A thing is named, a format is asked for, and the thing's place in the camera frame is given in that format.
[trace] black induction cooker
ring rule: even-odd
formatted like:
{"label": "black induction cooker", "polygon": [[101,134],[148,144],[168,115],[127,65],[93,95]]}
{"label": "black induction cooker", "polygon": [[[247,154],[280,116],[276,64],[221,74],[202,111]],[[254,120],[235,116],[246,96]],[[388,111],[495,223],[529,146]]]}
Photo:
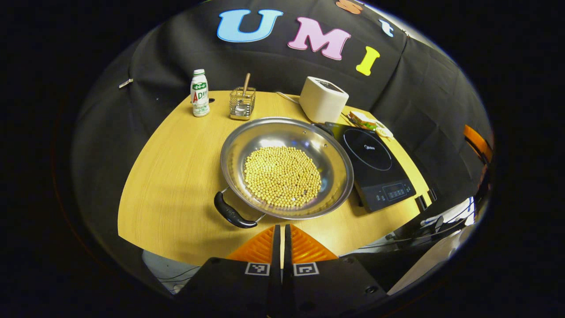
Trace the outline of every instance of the black induction cooker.
{"label": "black induction cooker", "polygon": [[371,130],[326,122],[353,164],[355,189],[367,212],[375,212],[416,194],[406,172]]}

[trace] white bottle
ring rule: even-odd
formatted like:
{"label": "white bottle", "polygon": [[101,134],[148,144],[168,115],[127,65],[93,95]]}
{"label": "white bottle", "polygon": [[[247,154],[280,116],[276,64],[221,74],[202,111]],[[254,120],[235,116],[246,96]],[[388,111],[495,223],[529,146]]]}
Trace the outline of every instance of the white bottle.
{"label": "white bottle", "polygon": [[196,117],[206,116],[210,112],[208,104],[208,81],[204,76],[204,69],[194,70],[190,82],[190,102],[192,113]]}

